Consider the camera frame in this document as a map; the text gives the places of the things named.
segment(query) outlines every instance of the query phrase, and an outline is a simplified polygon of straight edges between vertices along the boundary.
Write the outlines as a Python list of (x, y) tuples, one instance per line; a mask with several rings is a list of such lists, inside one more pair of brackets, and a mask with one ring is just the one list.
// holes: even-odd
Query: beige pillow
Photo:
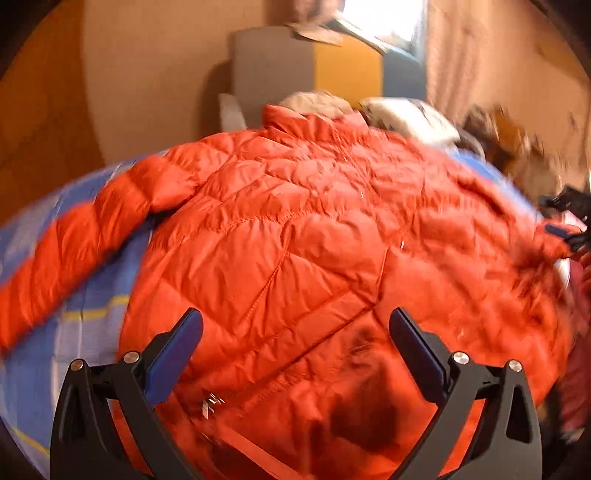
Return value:
[(347, 100), (331, 95), (329, 92), (323, 90), (294, 93), (279, 105), (302, 115), (319, 113), (329, 118), (353, 113), (353, 109)]

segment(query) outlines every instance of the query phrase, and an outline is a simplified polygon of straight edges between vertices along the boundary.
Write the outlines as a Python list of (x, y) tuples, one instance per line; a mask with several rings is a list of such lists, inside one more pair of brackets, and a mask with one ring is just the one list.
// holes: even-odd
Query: orange puffer jacket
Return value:
[[(119, 356), (202, 312), (203, 339), (157, 410), (208, 478), (389, 478), (434, 413), (389, 338), (398, 306), (452, 351), (518, 358), (534, 399), (546, 395), (570, 346), (558, 239), (447, 155), (358, 113), (268, 106), (265, 125), (150, 157), (55, 221), (0, 288), (2, 351), (147, 215), (175, 209), (143, 259)], [(225, 403), (206, 419), (210, 394)]]

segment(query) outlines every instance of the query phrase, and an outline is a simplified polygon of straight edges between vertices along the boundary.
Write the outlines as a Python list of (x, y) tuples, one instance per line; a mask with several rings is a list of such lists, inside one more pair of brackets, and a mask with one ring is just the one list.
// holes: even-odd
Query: zipper pull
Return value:
[(215, 413), (213, 407), (217, 405), (223, 405), (224, 403), (226, 402), (224, 402), (221, 398), (216, 397), (213, 393), (210, 393), (208, 397), (203, 399), (201, 415), (203, 415), (206, 420), (209, 420), (209, 417)]

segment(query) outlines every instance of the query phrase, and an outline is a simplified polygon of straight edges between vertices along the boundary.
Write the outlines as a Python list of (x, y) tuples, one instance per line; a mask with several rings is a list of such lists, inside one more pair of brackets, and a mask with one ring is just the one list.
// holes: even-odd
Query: window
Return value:
[(346, 0), (343, 16), (386, 43), (409, 45), (423, 7), (424, 0)]

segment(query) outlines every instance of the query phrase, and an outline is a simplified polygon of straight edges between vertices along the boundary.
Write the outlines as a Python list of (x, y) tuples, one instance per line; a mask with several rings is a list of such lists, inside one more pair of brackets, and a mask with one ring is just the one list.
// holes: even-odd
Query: jacket sleeve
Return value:
[(93, 202), (56, 219), (32, 256), (0, 286), (0, 355), (42, 324), (149, 213), (193, 197), (229, 158), (234, 142), (224, 135), (146, 158), (109, 182)]

